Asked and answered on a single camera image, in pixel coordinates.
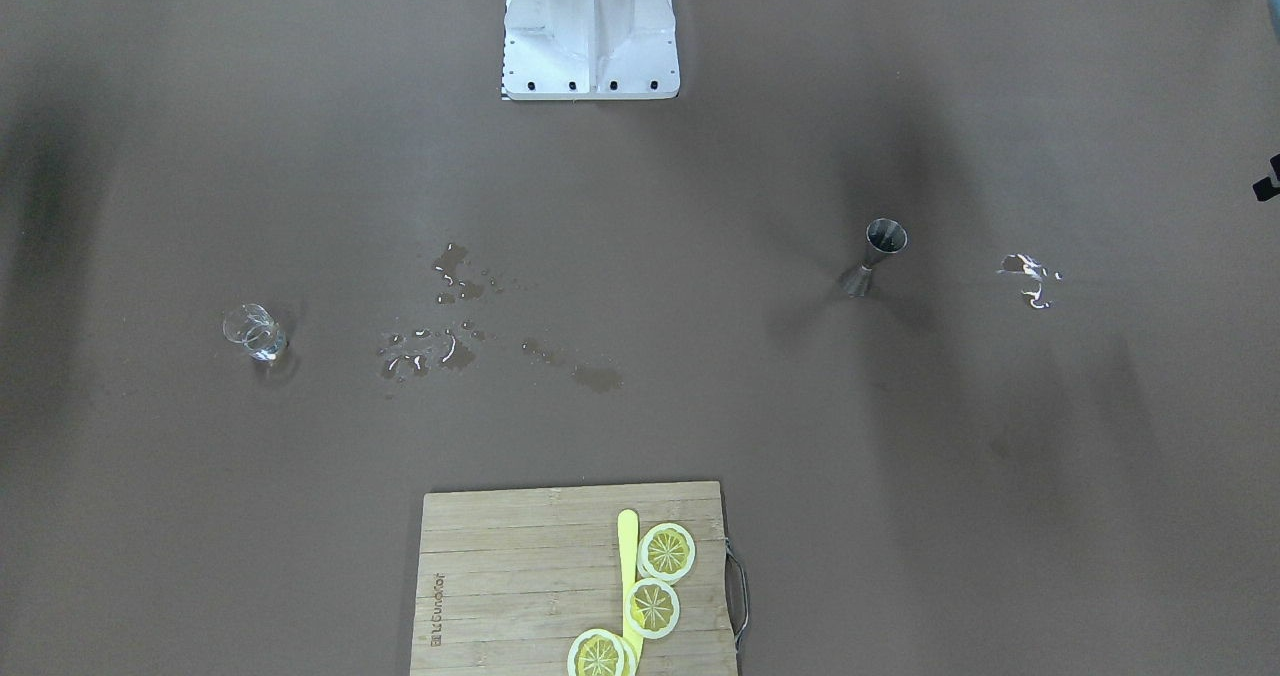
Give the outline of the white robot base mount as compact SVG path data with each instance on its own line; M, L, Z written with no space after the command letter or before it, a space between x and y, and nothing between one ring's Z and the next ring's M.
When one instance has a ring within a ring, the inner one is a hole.
M680 91L675 0L506 0L502 99L649 101Z

